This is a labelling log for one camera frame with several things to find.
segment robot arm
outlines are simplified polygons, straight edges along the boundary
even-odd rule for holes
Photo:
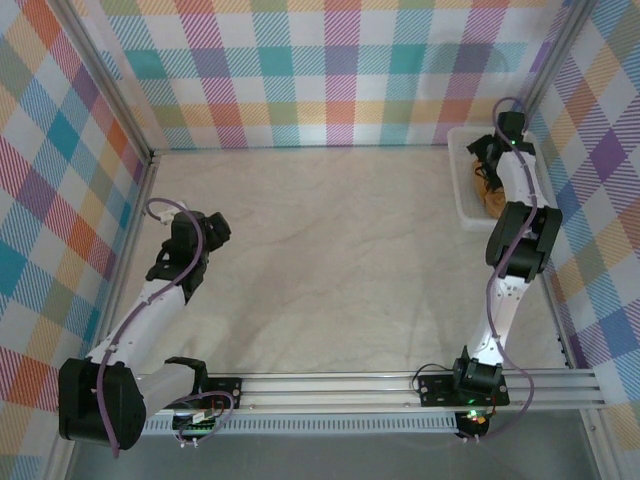
[[[162,244],[156,264],[149,270],[142,293],[125,319],[141,304],[148,303],[124,331],[116,348],[110,347],[114,332],[84,359],[69,359],[60,369],[59,431],[68,440],[109,445],[96,397],[98,368],[105,352],[112,351],[104,376],[105,403],[120,448],[130,448],[139,438],[144,422],[174,400],[199,393],[207,378],[204,362],[174,357],[156,372],[138,377],[140,366],[169,322],[188,303],[202,283],[209,253],[230,238],[231,230],[220,213],[205,217],[190,212],[197,220],[204,248],[193,270],[159,297],[149,298],[166,288],[189,265],[197,253],[195,228],[184,213],[171,223],[171,239]]]
[[[491,289],[492,317],[500,343],[504,346],[520,301],[531,281],[547,265],[562,223],[562,212],[549,206],[540,189],[535,175],[535,149],[531,143],[523,140],[524,115],[501,113],[498,122],[511,140],[511,145],[517,145],[532,173],[538,208],[531,230],[526,238],[520,240],[506,271],[496,279]],[[483,137],[468,147],[483,163],[489,183],[504,188],[507,201],[487,244],[486,262],[494,268],[500,263],[532,207],[524,168],[511,145],[496,134]],[[483,364],[501,365],[503,362],[489,327],[486,305],[469,344],[469,352],[471,358],[477,358]]]

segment white plastic tray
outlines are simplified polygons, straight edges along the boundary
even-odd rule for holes
[[[467,150],[467,145],[473,143],[483,135],[492,135],[493,126],[486,127],[455,127],[449,130],[447,143],[449,144],[449,161],[451,162],[451,176],[453,178],[453,191],[456,199],[456,209],[460,217],[460,226],[469,232],[491,232],[497,220],[491,218],[484,205],[478,198],[473,186],[473,170],[471,164],[475,161],[475,155]],[[536,176],[540,182],[540,188],[549,205],[556,206],[556,199],[549,180],[547,165],[542,158],[538,141],[530,132],[526,132],[524,139],[533,143],[536,149]]]

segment white floor surface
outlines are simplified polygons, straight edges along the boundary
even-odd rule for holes
[[[450,366],[478,322],[488,234],[460,228],[444,149],[163,157],[152,196],[220,211],[233,233],[146,372],[172,355],[227,373]],[[145,218],[120,314],[168,237]],[[522,367],[564,367],[538,280],[507,352]]]

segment colorful plaid backdrop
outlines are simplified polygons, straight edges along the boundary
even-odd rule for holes
[[[565,0],[74,0],[154,147],[446,143],[524,94]]]
[[[93,339],[142,162],[45,0],[0,3],[0,478],[35,477]]]
[[[551,274],[640,478],[640,0],[599,2],[532,129],[564,213]]]

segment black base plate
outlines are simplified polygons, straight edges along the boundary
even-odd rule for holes
[[[240,377],[208,377],[202,387],[203,392],[221,391],[227,392],[234,398],[233,408],[240,408],[240,398],[242,397],[242,378]],[[191,407],[197,410],[210,409],[212,406],[215,410],[229,409],[230,403],[227,397],[213,396],[205,397],[200,400],[192,400],[190,402],[173,403],[167,408],[184,409],[185,407]],[[183,438],[185,440],[193,440],[194,438],[201,438],[213,429],[216,424],[215,418],[204,420],[197,425],[189,423],[191,417],[186,420],[183,417],[174,415],[172,421],[172,429],[178,430],[183,428]]]
[[[500,377],[500,387],[503,386],[505,387],[504,392],[498,391],[495,395],[495,405],[497,407],[509,405],[507,385],[504,377]],[[453,375],[450,373],[420,375],[418,377],[418,391],[420,392],[420,404],[423,407],[460,407],[465,405],[491,407],[494,405],[494,400],[491,397],[455,391],[453,389]]]
[[[242,378],[240,377],[208,377],[203,387],[203,392],[222,391],[232,395],[235,399],[233,407],[240,408],[240,399],[242,398]],[[211,402],[215,401],[216,409],[222,407],[224,401],[224,408],[229,408],[229,400],[226,397],[205,397],[200,400],[192,400],[188,402],[190,406],[196,409],[211,408]],[[184,409],[186,403],[173,403],[167,408]]]

